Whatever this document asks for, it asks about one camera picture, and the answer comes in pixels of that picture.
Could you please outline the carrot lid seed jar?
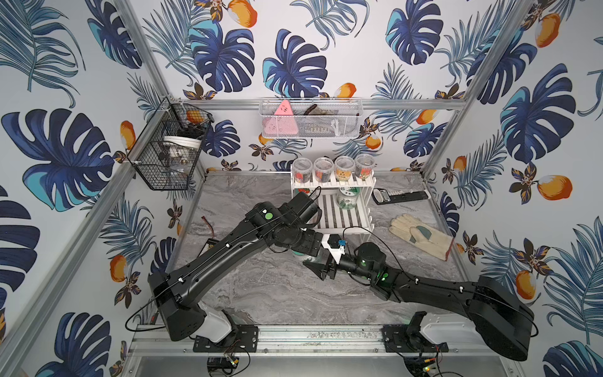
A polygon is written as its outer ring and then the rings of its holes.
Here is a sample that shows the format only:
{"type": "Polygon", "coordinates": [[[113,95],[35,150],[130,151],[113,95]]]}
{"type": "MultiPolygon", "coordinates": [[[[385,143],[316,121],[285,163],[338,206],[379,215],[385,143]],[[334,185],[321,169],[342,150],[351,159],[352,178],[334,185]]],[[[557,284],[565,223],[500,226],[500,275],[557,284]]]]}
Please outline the carrot lid seed jar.
{"type": "Polygon", "coordinates": [[[317,258],[312,255],[302,254],[296,251],[293,251],[292,254],[300,262],[315,262],[317,260],[317,258]]]}

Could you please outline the clear lidless jar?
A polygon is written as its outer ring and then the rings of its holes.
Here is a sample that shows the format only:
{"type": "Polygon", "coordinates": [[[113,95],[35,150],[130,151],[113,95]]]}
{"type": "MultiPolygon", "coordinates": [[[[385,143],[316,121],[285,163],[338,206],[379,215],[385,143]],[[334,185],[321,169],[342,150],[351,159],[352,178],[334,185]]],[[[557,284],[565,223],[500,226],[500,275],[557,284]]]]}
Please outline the clear lidless jar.
{"type": "Polygon", "coordinates": [[[294,182],[300,184],[309,182],[312,175],[312,167],[312,160],[308,158],[300,157],[294,160],[291,165],[294,182]]]}
{"type": "Polygon", "coordinates": [[[315,182],[325,183],[331,180],[334,171],[334,161],[328,157],[320,157],[314,161],[313,174],[315,182]]]}

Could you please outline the white slatted wooden shelf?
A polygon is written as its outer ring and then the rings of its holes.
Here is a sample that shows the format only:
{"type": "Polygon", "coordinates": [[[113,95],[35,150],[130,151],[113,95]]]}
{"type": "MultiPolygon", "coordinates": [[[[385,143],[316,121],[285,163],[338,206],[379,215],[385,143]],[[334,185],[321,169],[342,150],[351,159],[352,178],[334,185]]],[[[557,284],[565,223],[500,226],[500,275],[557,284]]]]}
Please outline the white slatted wooden shelf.
{"type": "Polygon", "coordinates": [[[370,173],[366,180],[351,177],[347,182],[340,182],[332,174],[329,182],[315,182],[314,174],[310,172],[307,182],[297,182],[293,172],[290,173],[291,179],[291,196],[295,196],[298,192],[304,191],[311,193],[315,188],[321,187],[320,196],[316,200],[317,205],[322,210],[321,219],[316,215],[311,222],[316,222],[315,230],[322,233],[338,233],[342,234],[345,228],[349,228],[345,234],[366,234],[366,239],[369,238],[369,233],[366,229],[373,231],[375,226],[369,208],[372,191],[375,188],[375,175],[370,173]],[[341,189],[356,189],[356,206],[350,209],[342,208],[339,203],[343,200],[341,189]]]}

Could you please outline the green tree lid jar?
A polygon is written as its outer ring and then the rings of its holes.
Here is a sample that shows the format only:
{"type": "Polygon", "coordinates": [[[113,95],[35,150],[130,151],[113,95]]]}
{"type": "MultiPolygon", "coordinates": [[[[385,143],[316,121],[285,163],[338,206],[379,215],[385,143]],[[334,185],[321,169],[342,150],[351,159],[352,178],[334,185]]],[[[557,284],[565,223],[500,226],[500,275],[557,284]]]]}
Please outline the green tree lid jar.
{"type": "Polygon", "coordinates": [[[342,210],[351,210],[357,207],[361,189],[358,187],[342,187],[337,194],[336,204],[342,210]]]}

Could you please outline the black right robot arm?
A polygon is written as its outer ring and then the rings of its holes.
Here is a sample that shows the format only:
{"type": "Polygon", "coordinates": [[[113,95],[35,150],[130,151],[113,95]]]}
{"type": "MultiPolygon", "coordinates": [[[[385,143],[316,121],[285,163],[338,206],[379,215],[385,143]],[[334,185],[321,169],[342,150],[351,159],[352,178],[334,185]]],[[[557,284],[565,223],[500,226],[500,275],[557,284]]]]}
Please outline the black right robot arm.
{"type": "Polygon", "coordinates": [[[416,276],[388,265],[386,254],[372,242],[363,243],[355,254],[342,255],[338,262],[325,251],[303,265],[322,280],[333,279],[338,271],[365,279],[384,301],[419,303],[459,314],[474,323],[484,343],[498,355],[528,359],[534,313],[490,277],[453,282],[416,276]]]}

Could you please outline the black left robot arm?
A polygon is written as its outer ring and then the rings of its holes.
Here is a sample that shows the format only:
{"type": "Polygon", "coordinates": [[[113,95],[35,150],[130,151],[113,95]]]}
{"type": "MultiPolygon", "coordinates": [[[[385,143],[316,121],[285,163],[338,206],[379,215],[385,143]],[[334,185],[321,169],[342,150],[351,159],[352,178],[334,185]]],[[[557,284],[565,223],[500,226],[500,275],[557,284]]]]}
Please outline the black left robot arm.
{"type": "Polygon", "coordinates": [[[197,259],[169,273],[154,273],[148,282],[165,328],[174,342],[198,336],[221,342],[234,323],[223,312],[202,302],[202,297],[249,257],[279,247],[317,257],[323,235],[314,230],[321,218],[319,205],[306,193],[275,207],[256,204],[222,240],[197,259]]]}

